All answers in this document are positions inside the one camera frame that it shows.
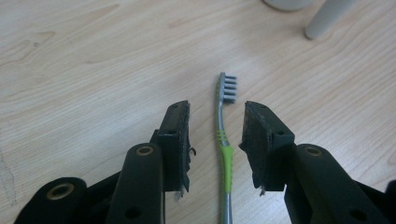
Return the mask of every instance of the light wooden surface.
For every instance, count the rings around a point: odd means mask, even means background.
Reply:
[[[166,108],[191,103],[191,192],[166,196],[167,223],[219,222],[215,87],[236,147],[234,223],[288,223],[283,192],[259,197],[241,141],[244,102],[270,106],[296,143],[327,148],[355,179],[396,178],[396,3],[361,0],[325,36],[303,29],[323,1],[281,13],[262,1],[2,1],[0,223],[62,176],[92,185],[147,142]]]

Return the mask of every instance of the white cylindrical object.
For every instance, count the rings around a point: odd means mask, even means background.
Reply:
[[[356,0],[327,0],[305,28],[305,35],[315,39],[323,35],[356,2]]]

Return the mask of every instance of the green toothbrush grip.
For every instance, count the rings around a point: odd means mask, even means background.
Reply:
[[[224,165],[224,190],[226,193],[231,193],[231,185],[233,183],[233,148],[223,145],[220,145],[220,148]]]

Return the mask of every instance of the toothbrush bristles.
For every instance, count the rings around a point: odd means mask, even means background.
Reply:
[[[225,76],[223,102],[233,104],[236,101],[236,77]]]

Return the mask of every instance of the toothbrush head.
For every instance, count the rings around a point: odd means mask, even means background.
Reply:
[[[219,102],[233,104],[236,101],[236,77],[221,73],[218,81]]]

